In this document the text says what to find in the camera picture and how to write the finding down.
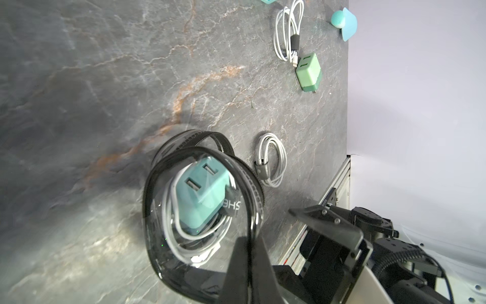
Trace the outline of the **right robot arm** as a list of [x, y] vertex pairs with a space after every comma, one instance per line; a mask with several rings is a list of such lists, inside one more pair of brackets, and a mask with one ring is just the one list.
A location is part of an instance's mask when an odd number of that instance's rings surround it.
[[356, 207], [292, 209], [306, 224], [300, 273], [273, 270], [285, 303], [454, 303], [444, 267], [422, 247], [399, 239], [393, 223]]

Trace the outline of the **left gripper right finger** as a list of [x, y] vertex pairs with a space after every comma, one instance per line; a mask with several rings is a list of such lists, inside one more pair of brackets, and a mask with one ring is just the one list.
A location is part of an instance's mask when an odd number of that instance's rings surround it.
[[251, 303], [285, 303], [261, 236], [251, 251]]

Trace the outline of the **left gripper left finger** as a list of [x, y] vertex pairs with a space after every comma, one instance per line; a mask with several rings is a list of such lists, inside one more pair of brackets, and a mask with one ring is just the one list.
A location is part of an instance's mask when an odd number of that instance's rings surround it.
[[216, 303], [244, 304], [248, 303], [249, 286], [249, 250], [248, 239], [240, 237], [236, 240], [230, 263], [225, 276], [223, 288]]

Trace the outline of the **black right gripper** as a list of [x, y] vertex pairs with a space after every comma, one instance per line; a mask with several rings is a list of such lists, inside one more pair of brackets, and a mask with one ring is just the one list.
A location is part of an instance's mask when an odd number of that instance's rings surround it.
[[[305, 208], [289, 212], [296, 219]], [[306, 262], [300, 274], [290, 266], [273, 268], [285, 303], [345, 303], [373, 248], [352, 223], [351, 211], [331, 206], [325, 218], [313, 215], [300, 253]]]

